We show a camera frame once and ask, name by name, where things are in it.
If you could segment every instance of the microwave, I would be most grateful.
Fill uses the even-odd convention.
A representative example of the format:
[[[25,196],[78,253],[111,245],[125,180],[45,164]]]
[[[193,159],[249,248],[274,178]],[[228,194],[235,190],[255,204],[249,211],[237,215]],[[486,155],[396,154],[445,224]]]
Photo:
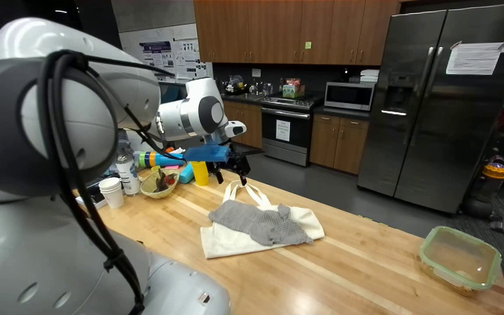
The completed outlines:
[[[375,84],[368,82],[328,82],[325,106],[346,110],[372,110]]]

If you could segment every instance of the kitchen cabinet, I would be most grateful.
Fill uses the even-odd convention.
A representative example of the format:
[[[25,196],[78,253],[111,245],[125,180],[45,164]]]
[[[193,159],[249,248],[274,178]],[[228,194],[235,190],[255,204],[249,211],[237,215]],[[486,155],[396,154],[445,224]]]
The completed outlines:
[[[225,113],[232,120],[248,124],[248,133],[235,136],[235,143],[262,148],[263,147],[263,108],[253,103],[225,101]]]
[[[400,0],[195,0],[202,59],[381,64]]]
[[[370,122],[316,113],[311,162],[358,173]]]

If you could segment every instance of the wooden countertop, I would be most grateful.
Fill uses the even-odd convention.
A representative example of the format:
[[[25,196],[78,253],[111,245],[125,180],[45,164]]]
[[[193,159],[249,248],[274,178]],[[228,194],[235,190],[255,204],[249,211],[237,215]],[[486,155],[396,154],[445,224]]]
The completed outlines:
[[[225,171],[227,183],[237,175]],[[227,183],[179,185],[167,199],[129,197],[101,210],[109,227],[228,288],[235,313],[504,313],[504,280],[473,297],[430,278],[419,266],[423,238],[251,180],[274,203],[316,210],[326,238],[314,245],[207,260],[200,227]]]

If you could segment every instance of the white cloth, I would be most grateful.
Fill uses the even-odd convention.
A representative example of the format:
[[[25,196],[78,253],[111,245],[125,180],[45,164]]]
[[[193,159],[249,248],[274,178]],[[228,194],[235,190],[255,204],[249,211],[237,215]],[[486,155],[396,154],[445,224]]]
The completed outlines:
[[[241,187],[246,187],[251,197],[258,203],[260,210],[277,210],[277,204],[272,204],[269,196],[263,194],[258,187],[242,185],[241,182],[232,182],[227,187],[223,201],[237,199],[237,192]],[[312,239],[325,238],[323,224],[319,222],[318,215],[311,208],[300,208],[300,206],[290,206],[290,208],[291,208],[291,220],[300,224]],[[276,245],[276,246],[260,245],[258,241],[251,238],[251,234],[230,229],[218,222],[214,222],[209,227],[202,227],[200,232],[202,232],[204,253],[207,259],[262,252],[262,250],[283,246],[283,245]]]

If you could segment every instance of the refrigerator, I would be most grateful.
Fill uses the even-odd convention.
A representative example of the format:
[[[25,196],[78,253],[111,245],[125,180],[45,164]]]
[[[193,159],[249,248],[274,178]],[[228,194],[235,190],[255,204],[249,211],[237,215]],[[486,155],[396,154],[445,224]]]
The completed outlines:
[[[358,185],[456,213],[504,106],[504,5],[393,15]]]

